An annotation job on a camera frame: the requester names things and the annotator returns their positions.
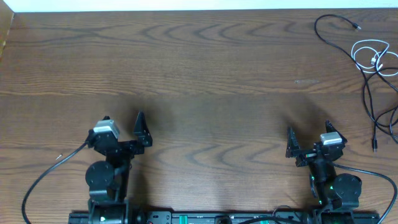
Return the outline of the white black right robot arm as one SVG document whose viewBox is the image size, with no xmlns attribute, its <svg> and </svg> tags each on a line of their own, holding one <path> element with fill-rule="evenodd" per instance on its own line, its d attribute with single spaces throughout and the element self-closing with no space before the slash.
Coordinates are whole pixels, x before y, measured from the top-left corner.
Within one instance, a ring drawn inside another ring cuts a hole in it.
<svg viewBox="0 0 398 224">
<path fill-rule="evenodd" d="M 347 173 L 337 174 L 333 162 L 343 155 L 347 139 L 325 121 L 326 132 L 311 149 L 302 149 L 294 130 L 287 128 L 285 156 L 295 158 L 297 167 L 309 167 L 311 190 L 320 208 L 311 211 L 309 223 L 354 223 L 353 210 L 359 207 L 362 181 Z"/>
</svg>

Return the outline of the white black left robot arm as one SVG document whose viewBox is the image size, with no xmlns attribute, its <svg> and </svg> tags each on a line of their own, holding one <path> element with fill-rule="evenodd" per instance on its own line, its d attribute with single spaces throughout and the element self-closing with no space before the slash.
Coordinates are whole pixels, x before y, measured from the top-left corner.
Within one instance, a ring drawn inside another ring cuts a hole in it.
<svg viewBox="0 0 398 224">
<path fill-rule="evenodd" d="M 131 161 L 153 143 L 142 111 L 137 115 L 133 134 L 135 139 L 120 141 L 119 129 L 109 116 L 89 130 L 88 147 L 105 156 L 105 160 L 90 165 L 85 174 L 90 196 L 89 224 L 147 222 L 144 212 L 126 198 Z"/>
</svg>

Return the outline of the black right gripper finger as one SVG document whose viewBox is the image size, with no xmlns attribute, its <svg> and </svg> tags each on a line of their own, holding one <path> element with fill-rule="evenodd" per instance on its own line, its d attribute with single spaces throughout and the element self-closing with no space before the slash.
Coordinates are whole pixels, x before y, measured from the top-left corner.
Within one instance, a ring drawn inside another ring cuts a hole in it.
<svg viewBox="0 0 398 224">
<path fill-rule="evenodd" d="M 325 121 L 325 128 L 327 133 L 336 133 L 339 138 L 341 138 L 341 142 L 346 144 L 348 140 L 332 125 L 332 123 L 329 120 Z"/>
<path fill-rule="evenodd" d="M 291 127 L 287 128 L 287 149 L 285 156 L 287 158 L 296 157 L 300 152 L 300 146 L 297 141 L 294 130 Z"/>
</svg>

